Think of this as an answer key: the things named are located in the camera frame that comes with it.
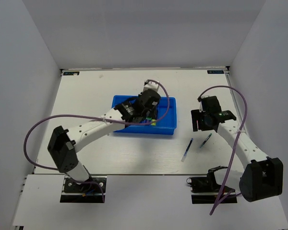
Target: white tabletop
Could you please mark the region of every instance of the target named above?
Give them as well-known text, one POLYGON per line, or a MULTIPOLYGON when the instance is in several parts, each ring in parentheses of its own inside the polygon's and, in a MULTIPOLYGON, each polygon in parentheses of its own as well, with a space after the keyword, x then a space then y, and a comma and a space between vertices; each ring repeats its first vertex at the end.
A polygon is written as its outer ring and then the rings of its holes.
POLYGON ((28 175, 13 221, 25 230, 279 230, 277 196, 236 204, 192 204, 188 176, 111 175, 104 204, 60 203, 64 175, 28 175))
MULTIPOLYGON (((219 165, 228 165, 230 146, 214 131, 192 131, 191 110, 198 109, 199 94, 214 85, 228 85, 224 74, 207 74, 206 70, 93 70, 76 76, 62 76, 52 115, 77 114, 100 116, 111 108, 114 95, 137 95, 146 79, 160 81, 170 97, 176 98, 177 128, 173 136, 115 133, 104 136, 78 153, 78 159, 91 174, 204 174, 219 165), (205 146, 199 145, 213 133, 205 146), (194 138, 185 162, 181 158, 194 138)), ((223 110, 237 114, 228 89, 213 89, 223 110)), ((69 128, 85 119, 50 120, 39 150, 37 162, 55 167, 47 151, 53 129, 69 128)), ((242 171, 236 157, 232 169, 242 171)), ((59 173, 36 168, 35 173, 59 173)))

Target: cable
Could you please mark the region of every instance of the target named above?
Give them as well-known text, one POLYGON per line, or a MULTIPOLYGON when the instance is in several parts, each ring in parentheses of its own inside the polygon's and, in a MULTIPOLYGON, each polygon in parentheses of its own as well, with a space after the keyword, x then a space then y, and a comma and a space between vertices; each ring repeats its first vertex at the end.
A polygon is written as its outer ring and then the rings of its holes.
MULTIPOLYGON (((230 190, 225 196, 223 196, 220 200, 219 203, 221 204, 223 202, 223 200, 225 200, 231 193, 234 192, 234 189, 230 190)), ((238 197, 240 196, 241 193, 235 194, 234 197, 238 197)))
POLYGON ((241 125, 239 127, 239 130, 240 132, 237 133, 237 136, 236 136, 236 139, 235 139, 235 142, 234 142, 234 145, 232 147, 232 153, 231 153, 231 157, 230 157, 230 160, 229 160, 229 164, 228 164, 228 168, 226 170, 226 173, 225 173, 225 177, 224 177, 224 180, 223 180, 223 183, 221 185, 221 188, 217 194, 217 197, 216 197, 216 200, 215 200, 215 203, 213 204, 213 207, 209 213, 209 215, 211 216, 213 214, 213 212, 215 211, 216 207, 230 194, 228 193, 226 196, 222 197, 222 199, 220 200, 220 197, 222 195, 222 191, 225 187, 225 184, 226 184, 226 181, 228 179, 228 175, 229 175, 229 171, 230 171, 230 168, 231 168, 231 165, 233 163, 233 160, 234 160, 234 156, 235 156, 235 152, 236 152, 236 147, 237 147, 237 143, 238 143, 238 139, 240 137, 240 134, 241 134, 241 131, 242 131, 242 128, 244 126, 244 123, 245 123, 245 120, 246 120, 246 116, 247 116, 247 113, 248 113, 248 105, 246 103, 246 100, 245 100, 245 97, 242 95, 242 93, 238 90, 236 90, 235 88, 233 87, 230 87, 230 86, 226 86, 226 85, 217 85, 217 86, 213 86, 213 87, 210 87, 208 89, 206 89, 204 92, 201 93, 201 95, 198 97, 198 99, 201 98, 201 96, 207 92, 208 90, 210 89, 214 89, 214 88, 228 88, 228 89, 231 89, 231 90, 234 90, 235 92, 237 92, 241 98, 243 99, 243 102, 244 102, 244 106, 245 106, 245 111, 244 111, 244 117, 243 117, 243 120, 241 122, 241 125))
MULTIPOLYGON (((152 122, 148 122, 148 123, 133 123, 133 122, 124 122, 124 121, 117 121, 117 120, 113 120, 113 119, 104 119, 104 118, 101 118, 101 117, 95 117, 95 116, 84 116, 84 115, 72 115, 72 114, 60 114, 60 115, 54 115, 54 116, 49 116, 49 117, 46 117, 42 120, 40 120, 39 122, 37 122, 36 124, 34 124, 30 130, 28 131, 28 133, 26 134, 25 138, 24 138, 24 156, 25 158, 31 163, 33 164, 34 166, 36 167, 40 167, 40 168, 43 168, 43 169, 50 169, 50 170, 56 170, 58 171, 57 168, 52 168, 52 167, 48 167, 48 166, 44 166, 44 165, 41 165, 41 164, 38 164, 38 163, 35 163, 34 161, 32 161, 29 156, 28 156, 28 152, 27 152, 27 143, 28 143, 28 139, 29 139, 29 136, 30 134, 32 133, 32 131, 37 127, 39 126, 40 124, 44 123, 45 121, 48 121, 48 120, 51 120, 51 119, 54 119, 54 118, 58 118, 58 117, 75 117, 75 118, 85 118, 85 119, 90 119, 90 120, 95 120, 95 121, 107 121, 107 122, 113 122, 113 123, 120 123, 120 124, 124 124, 124 125, 128 125, 128 126, 132 126, 132 125, 136 125, 136 126, 148 126, 148 125, 151 125, 153 123, 156 123, 156 122, 159 122, 161 121, 167 114, 168 114, 168 111, 169 111, 169 96, 168 96, 168 92, 167 90, 164 88, 164 86, 156 81, 156 80, 148 80, 148 81, 152 81, 156 84, 158 84, 164 91, 166 97, 167 97, 167 101, 168 101, 168 106, 167 106, 167 110, 166 112, 159 118, 157 119, 156 121, 152 121, 152 122)), ((101 191, 101 195, 102 195, 102 199, 103 199, 103 202, 105 201, 105 198, 104 198, 104 194, 103 194, 103 191, 102 191, 102 188, 100 187, 100 185, 96 182, 93 182, 93 181, 89 181, 89 182, 81 182, 81 181, 76 181, 74 180, 75 182, 77 183, 81 183, 81 184, 97 184, 100 191, 101 191)))

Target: black motor joint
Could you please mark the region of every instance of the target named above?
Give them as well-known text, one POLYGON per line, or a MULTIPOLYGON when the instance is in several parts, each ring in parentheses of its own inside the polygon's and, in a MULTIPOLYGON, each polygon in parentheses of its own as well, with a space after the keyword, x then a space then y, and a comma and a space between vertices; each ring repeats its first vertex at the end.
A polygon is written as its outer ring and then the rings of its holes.
POLYGON ((214 130, 217 132, 219 123, 231 119, 236 120, 231 111, 222 111, 216 96, 198 98, 198 101, 201 102, 203 111, 199 109, 191 111, 193 132, 198 130, 214 130))
POLYGON ((148 89, 138 97, 127 99, 114 107, 122 114, 126 122, 140 123, 159 104, 161 96, 154 90, 148 89))
POLYGON ((243 197, 252 202, 282 194, 283 169, 283 163, 279 158, 252 160, 246 166, 239 182, 243 197))

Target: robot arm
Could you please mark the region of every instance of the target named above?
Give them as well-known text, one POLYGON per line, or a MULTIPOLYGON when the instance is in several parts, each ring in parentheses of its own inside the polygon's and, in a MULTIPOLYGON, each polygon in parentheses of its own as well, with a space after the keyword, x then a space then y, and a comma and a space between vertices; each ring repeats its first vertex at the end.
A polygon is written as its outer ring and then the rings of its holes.
MULTIPOLYGON (((239 124, 231 111, 222 111, 215 96, 201 99, 199 110, 192 110, 193 131, 214 129, 233 148, 239 124)), ((227 186, 240 190, 249 201, 260 200, 282 193, 283 164, 279 158, 270 158, 252 140, 241 133, 236 146, 236 155, 244 172, 231 171, 227 186)), ((226 167, 208 171, 212 186, 222 184, 226 167)))
MULTIPOLYGON (((143 92, 138 97, 129 98, 116 105, 101 118, 121 122, 142 122, 161 99, 157 93, 158 88, 158 84, 146 81, 143 92)), ((68 129, 59 126, 53 130, 48 151, 60 173, 68 174, 79 182, 89 181, 90 174, 79 162, 77 153, 94 140, 126 127, 124 123, 95 120, 68 129)))

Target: white table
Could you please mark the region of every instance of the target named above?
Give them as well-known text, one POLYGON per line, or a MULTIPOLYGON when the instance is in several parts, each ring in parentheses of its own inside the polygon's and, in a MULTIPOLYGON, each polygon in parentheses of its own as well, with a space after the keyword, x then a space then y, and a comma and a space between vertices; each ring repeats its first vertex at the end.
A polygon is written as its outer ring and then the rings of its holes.
MULTIPOLYGON (((114 95, 137 95, 146 79, 160 81, 171 97, 176 98, 177 129, 173 136, 115 133, 104 136, 78 153, 79 160, 91 174, 205 174, 219 165, 228 165, 231 148, 214 131, 193 132, 191 110, 199 108, 197 97, 210 86, 228 85, 224 74, 207 74, 206 70, 94 70, 77 76, 62 76, 52 115, 77 114, 100 116, 111 108, 114 95), (201 151, 199 145, 213 135, 201 151), (194 138, 185 162, 181 158, 194 138)), ((223 110, 236 115, 228 89, 213 89, 223 110)), ((55 167, 47 151, 53 129, 77 126, 86 122, 77 118, 50 120, 37 162, 55 167)), ((232 169, 242 171, 236 157, 232 169)), ((59 173, 36 168, 35 173, 59 173)))
POLYGON ((192 204, 188 176, 111 175, 104 204, 60 203, 64 175, 28 175, 13 221, 24 230, 280 230, 277 196, 249 203, 192 204))

